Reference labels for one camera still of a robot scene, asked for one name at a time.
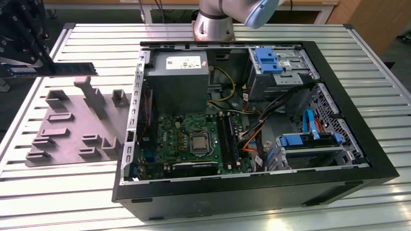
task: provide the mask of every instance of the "aluminum slatted surface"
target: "aluminum slatted surface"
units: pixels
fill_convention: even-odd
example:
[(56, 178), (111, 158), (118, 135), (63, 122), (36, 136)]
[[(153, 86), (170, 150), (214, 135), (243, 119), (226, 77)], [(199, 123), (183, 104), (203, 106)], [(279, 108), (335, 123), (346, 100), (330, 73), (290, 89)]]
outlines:
[[(139, 42), (191, 40), (191, 25), (83, 24), (63, 37), (55, 60), (94, 62), (103, 94), (133, 90)], [(411, 107), (406, 92), (342, 26), (235, 26), (237, 40), (314, 40), (365, 116), (401, 177), (330, 205), (206, 218), (141, 222), (111, 202), (117, 162), (27, 168), (50, 90), (81, 94), (74, 78), (39, 79), (38, 91), (0, 164), (0, 228), (16, 230), (409, 230), (411, 222)]]

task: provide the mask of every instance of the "ram slot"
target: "ram slot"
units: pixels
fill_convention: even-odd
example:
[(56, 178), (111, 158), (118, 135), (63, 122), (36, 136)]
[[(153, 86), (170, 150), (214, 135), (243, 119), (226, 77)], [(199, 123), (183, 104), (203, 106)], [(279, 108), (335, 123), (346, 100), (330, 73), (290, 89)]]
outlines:
[(227, 146), (230, 150), (231, 166), (238, 167), (241, 165), (241, 154), (238, 149), (238, 139), (234, 131), (234, 124), (230, 114), (225, 116), (225, 125), (226, 125), (226, 137), (227, 137)]
[(218, 115), (218, 132), (219, 132), (219, 140), (221, 140), (221, 149), (222, 149), (222, 157), (223, 157), (223, 167), (225, 169), (231, 169), (231, 154), (226, 136), (226, 125), (225, 125), (225, 115)]

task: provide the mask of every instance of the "green motherboard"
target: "green motherboard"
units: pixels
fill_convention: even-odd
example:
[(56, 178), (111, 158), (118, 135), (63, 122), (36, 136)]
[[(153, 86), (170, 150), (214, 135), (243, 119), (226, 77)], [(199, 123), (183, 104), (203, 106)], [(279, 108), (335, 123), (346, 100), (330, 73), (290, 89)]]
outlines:
[[(241, 158), (239, 166), (227, 169), (223, 164), (223, 155), (218, 131), (219, 115), (183, 115), (161, 116), (158, 124), (158, 147), (155, 163), (146, 165), (149, 179), (163, 179), (163, 170), (174, 163), (183, 162), (218, 162), (218, 174), (246, 173), (253, 171), (250, 158)], [(231, 114), (231, 121), (235, 133), (243, 131), (242, 117)], [(194, 154), (197, 144), (194, 137), (207, 140), (209, 152)]]

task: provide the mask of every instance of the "black plastic frame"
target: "black plastic frame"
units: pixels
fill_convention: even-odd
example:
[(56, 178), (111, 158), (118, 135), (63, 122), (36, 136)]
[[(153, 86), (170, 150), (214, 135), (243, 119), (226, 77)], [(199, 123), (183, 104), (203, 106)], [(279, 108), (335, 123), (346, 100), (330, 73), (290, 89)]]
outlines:
[[(170, 182), (161, 181), (150, 184), (119, 185), (121, 183), (121, 163), (122, 156), (118, 163), (115, 187), (113, 201), (118, 202), (125, 199), (150, 199), (159, 196), (183, 195), (195, 193), (214, 193), (225, 191), (237, 191), (247, 189), (258, 189), (267, 187), (295, 186), (307, 184), (319, 184), (327, 182), (345, 182), (346, 185), (361, 185), (366, 183), (367, 186), (382, 184), (399, 176), (395, 167), (378, 143), (377, 138), (361, 116), (361, 113), (350, 99), (350, 96), (341, 84), (339, 79), (327, 63), (327, 60), (313, 41), (266, 41), (266, 42), (142, 42), (142, 47), (151, 47), (149, 50), (171, 51), (174, 46), (185, 46), (190, 49), (190, 45), (301, 45), (306, 50), (311, 62), (322, 76), (325, 85), (329, 89), (331, 97), (337, 103), (343, 119), (347, 121), (353, 134), (357, 138), (358, 144), (367, 157), (370, 167), (327, 170), (323, 171), (301, 171), (291, 174), (261, 175), (255, 177), (214, 179), (214, 180), (194, 180)], [(343, 195), (346, 190), (333, 192), (333, 198)]]

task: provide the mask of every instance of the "3d printed holder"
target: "3d printed holder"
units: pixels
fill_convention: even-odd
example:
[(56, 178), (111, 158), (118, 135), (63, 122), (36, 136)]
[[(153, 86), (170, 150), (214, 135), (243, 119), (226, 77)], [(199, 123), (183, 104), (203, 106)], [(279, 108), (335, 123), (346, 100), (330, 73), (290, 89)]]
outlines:
[(51, 90), (50, 105), (26, 166), (50, 166), (117, 160), (123, 150), (131, 94), (103, 95), (91, 77), (77, 77), (83, 95)]

